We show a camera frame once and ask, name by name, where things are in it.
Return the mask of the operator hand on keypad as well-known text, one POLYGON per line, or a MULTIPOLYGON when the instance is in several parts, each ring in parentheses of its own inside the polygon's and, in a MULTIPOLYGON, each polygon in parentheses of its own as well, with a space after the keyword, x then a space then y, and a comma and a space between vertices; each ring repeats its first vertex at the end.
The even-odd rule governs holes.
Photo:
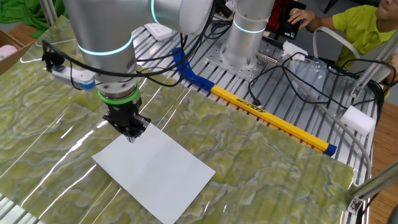
POLYGON ((299 29, 302 29, 309 25, 315 18, 315 14, 312 11, 303 9, 293 8, 289 13, 288 23, 294 25, 300 23, 299 29))

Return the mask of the operator hand behind post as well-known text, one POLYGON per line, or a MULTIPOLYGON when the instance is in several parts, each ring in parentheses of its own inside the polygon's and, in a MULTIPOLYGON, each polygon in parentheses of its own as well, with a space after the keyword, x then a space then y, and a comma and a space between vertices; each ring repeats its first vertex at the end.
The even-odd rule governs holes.
POLYGON ((386 77, 385 81, 392 86, 397 83, 398 55, 394 54, 389 56, 386 60, 386 63, 391 66, 391 72, 386 77))

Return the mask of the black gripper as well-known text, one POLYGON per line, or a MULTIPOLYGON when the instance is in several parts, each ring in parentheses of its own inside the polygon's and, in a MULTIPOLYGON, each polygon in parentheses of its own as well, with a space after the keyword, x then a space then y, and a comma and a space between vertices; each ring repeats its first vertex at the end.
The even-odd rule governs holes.
POLYGON ((107 104, 109 114, 105 114, 103 119, 106 120, 117 132, 122 134, 128 142, 134 142, 138 137, 145 132, 151 119, 136 115, 139 112, 139 107, 142 100, 136 102, 129 101, 120 105, 107 104), (132 137, 128 127, 132 124, 132 137))

